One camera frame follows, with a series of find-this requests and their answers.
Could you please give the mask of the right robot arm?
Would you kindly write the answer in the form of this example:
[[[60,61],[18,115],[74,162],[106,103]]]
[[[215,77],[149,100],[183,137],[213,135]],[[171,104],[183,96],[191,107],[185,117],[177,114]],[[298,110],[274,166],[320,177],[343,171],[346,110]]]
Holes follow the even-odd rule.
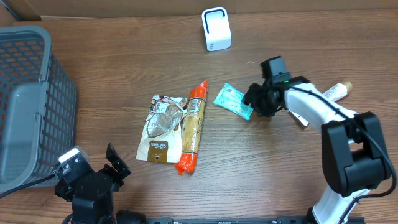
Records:
[[[264,83],[253,83],[243,103],[258,116],[274,116],[280,110],[297,113],[322,137],[327,187],[295,223],[348,223],[349,214],[362,199],[393,193],[397,174],[374,113],[357,113],[331,101],[310,80],[292,77],[281,56],[263,61],[260,67]]]

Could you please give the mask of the white tube with gold cap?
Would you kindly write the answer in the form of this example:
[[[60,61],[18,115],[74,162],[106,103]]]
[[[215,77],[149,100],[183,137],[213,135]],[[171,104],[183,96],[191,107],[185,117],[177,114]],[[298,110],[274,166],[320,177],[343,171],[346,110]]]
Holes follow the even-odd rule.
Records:
[[[346,109],[336,101],[347,96],[353,89],[351,82],[337,83],[321,94],[312,83],[294,85],[284,92],[284,102],[287,109],[304,125],[312,125],[320,130],[321,125],[330,121],[343,121],[345,117],[337,114],[327,103],[334,108],[341,109],[343,114],[353,118],[355,111]]]

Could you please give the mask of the beige brown snack pouch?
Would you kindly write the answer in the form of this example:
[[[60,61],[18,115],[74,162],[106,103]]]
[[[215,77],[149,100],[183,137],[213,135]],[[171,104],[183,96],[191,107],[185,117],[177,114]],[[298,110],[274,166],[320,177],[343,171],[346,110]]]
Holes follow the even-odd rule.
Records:
[[[154,95],[146,118],[136,159],[177,163],[182,154],[182,121],[187,113],[184,97]]]

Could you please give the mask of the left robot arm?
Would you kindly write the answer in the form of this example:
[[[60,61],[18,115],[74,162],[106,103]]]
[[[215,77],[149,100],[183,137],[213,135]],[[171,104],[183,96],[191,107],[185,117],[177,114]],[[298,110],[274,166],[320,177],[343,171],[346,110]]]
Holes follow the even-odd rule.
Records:
[[[58,179],[55,195],[72,205],[72,213],[64,223],[147,223],[142,213],[115,210],[113,193],[124,185],[131,171],[112,144],[107,146],[106,159],[109,164],[95,171],[85,151],[78,146],[58,158],[58,164],[53,167]]]

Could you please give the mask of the teal snack packet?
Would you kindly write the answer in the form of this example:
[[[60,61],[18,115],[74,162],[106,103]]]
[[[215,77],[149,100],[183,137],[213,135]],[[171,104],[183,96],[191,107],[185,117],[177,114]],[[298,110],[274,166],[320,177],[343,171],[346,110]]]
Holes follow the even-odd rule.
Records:
[[[254,111],[251,105],[243,103],[244,94],[229,83],[225,83],[217,97],[213,101],[214,105],[230,110],[234,114],[244,118],[246,121],[251,119]]]

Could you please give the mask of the orange spaghetti package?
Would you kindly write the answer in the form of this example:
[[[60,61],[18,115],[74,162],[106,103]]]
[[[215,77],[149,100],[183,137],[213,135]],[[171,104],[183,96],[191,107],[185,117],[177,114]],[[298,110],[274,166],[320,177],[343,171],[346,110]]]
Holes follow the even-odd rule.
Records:
[[[183,121],[182,154],[180,160],[174,164],[178,175],[192,173],[195,170],[207,94],[208,80],[200,83],[190,93],[188,111]]]

